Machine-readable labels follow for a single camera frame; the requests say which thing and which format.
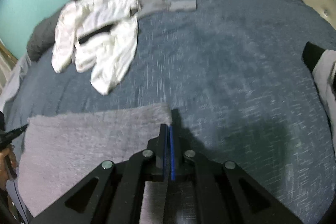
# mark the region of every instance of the triangular cutout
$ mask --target triangular cutout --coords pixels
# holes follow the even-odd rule
[[[65,202],[65,206],[75,210],[78,213],[83,213],[89,200],[95,190],[98,178],[91,179],[87,184],[85,184],[79,191],[77,191],[71,198]]]
[[[245,179],[239,179],[239,184],[246,196],[252,213],[256,214],[270,207],[270,202],[264,198],[256,189]]]

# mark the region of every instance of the beige curtain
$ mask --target beige curtain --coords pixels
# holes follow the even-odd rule
[[[0,40],[0,94],[4,88],[17,59],[6,49]]]

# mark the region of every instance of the bed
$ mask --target bed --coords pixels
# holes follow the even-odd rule
[[[195,151],[236,161],[303,223],[318,223],[335,196],[336,163],[328,117],[301,55],[307,41],[334,48],[336,0],[196,1],[192,16],[139,20],[131,69],[108,96],[91,86],[90,71],[70,65],[54,73],[49,36],[39,31],[58,14],[42,22],[27,47],[34,62],[4,106],[6,129],[35,115],[168,102]],[[24,136],[15,141],[18,159],[23,143]],[[181,204],[172,223],[195,223],[193,206]]]

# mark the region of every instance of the silver bolt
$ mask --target silver bolt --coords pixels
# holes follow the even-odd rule
[[[184,154],[188,157],[188,158],[193,158],[195,157],[196,153],[194,150],[187,150],[186,152],[184,152]]]
[[[142,151],[142,155],[143,155],[145,158],[149,158],[149,157],[153,156],[153,151],[152,151],[152,150],[149,150],[149,149],[146,149],[146,150]]]
[[[226,163],[224,163],[224,166],[226,167],[226,169],[234,169],[236,167],[235,162],[228,160]]]
[[[109,169],[113,166],[113,162],[110,161],[110,160],[104,160],[102,163],[101,163],[101,167],[103,167],[104,169]]]

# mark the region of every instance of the black cuff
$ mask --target black cuff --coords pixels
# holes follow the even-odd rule
[[[311,42],[307,42],[306,46],[303,49],[302,59],[310,72],[313,72],[317,62],[320,60],[322,53],[324,53],[325,49],[316,46]]]

